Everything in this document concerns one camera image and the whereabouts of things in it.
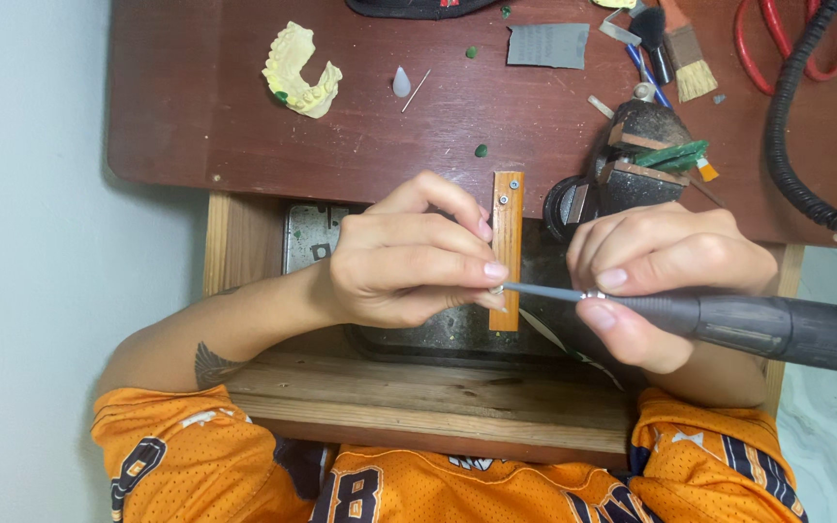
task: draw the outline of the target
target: brush bristles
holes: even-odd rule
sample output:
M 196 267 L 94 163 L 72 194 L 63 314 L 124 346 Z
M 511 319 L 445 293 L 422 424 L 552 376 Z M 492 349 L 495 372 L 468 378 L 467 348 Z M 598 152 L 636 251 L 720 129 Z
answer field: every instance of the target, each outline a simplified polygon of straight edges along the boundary
M 719 87 L 706 61 L 700 60 L 677 70 L 677 92 L 680 102 L 690 101 Z

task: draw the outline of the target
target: black coiled cable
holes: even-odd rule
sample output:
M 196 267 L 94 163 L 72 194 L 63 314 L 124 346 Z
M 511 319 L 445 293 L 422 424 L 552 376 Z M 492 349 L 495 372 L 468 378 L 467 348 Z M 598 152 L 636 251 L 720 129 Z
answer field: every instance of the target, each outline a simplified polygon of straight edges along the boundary
M 793 48 L 793 53 L 783 64 L 780 78 L 776 81 L 774 97 L 767 110 L 767 125 L 764 128 L 764 154 L 767 171 L 774 184 L 786 198 L 810 220 L 837 231 L 837 208 L 833 208 L 800 181 L 790 165 L 787 156 L 786 128 L 790 116 L 793 94 L 803 77 L 806 61 L 829 27 L 831 18 L 837 13 L 837 0 L 827 0 L 806 25 L 803 36 Z

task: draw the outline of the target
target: reddish-brown tabletop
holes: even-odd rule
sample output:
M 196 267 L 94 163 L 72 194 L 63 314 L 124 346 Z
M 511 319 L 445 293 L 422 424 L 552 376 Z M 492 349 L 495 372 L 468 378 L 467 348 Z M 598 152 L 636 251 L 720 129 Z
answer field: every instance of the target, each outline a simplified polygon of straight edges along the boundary
M 803 27 L 804 1 L 778 1 L 788 31 Z M 580 173 L 611 107 L 638 82 L 623 45 L 598 32 L 609 11 L 587 0 L 494 4 L 441 21 L 366 18 L 342 0 L 119 0 L 111 32 L 108 160 L 126 180 L 338 201 L 373 202 L 421 169 L 435 170 L 484 206 L 493 171 L 526 173 L 525 215 L 541 217 L 552 185 Z M 747 41 L 764 74 L 780 64 L 758 7 Z M 753 239 L 837 245 L 774 188 L 761 160 L 768 98 L 738 64 L 732 40 L 737 2 L 683 0 L 719 89 L 677 104 L 695 138 L 710 143 L 721 173 L 708 186 Z M 303 69 L 314 83 L 325 62 L 341 68 L 338 97 L 320 119 L 279 105 L 261 75 L 270 42 L 292 20 L 314 30 L 317 48 Z M 623 16 L 620 23 L 625 23 Z M 586 69 L 506 66 L 510 24 L 587 22 Z M 833 32 L 837 32 L 837 23 Z M 834 33 L 827 36 L 828 42 Z M 476 46 L 474 60 L 465 58 Z M 820 47 L 820 65 L 832 46 Z M 408 110 L 390 82 L 401 65 L 416 86 Z M 719 105 L 713 95 L 725 94 Z M 790 118 L 789 149 L 801 178 L 837 206 L 837 77 L 804 80 Z M 473 150 L 489 148 L 486 158 Z M 692 187 L 687 208 L 714 205 Z

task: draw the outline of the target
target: white marble floor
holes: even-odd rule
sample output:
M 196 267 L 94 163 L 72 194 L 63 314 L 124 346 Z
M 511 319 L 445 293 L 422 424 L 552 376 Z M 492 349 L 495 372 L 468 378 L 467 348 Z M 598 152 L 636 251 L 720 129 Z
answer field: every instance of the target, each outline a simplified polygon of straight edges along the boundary
M 798 297 L 837 303 L 837 249 L 806 248 Z M 837 372 L 787 365 L 776 422 L 810 521 L 837 522 Z

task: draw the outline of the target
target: plaster tooth mold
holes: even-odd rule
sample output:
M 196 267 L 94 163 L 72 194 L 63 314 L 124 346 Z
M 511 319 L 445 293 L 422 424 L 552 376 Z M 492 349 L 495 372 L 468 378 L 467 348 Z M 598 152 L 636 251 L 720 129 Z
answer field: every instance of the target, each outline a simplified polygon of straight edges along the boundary
M 285 102 L 286 107 L 299 114 L 320 118 L 331 108 L 342 76 L 341 69 L 331 65 L 331 62 L 325 65 L 322 77 L 314 87 L 299 75 L 302 66 L 315 53 L 312 35 L 312 31 L 295 22 L 287 23 L 270 44 L 271 51 L 262 73 L 273 95 Z

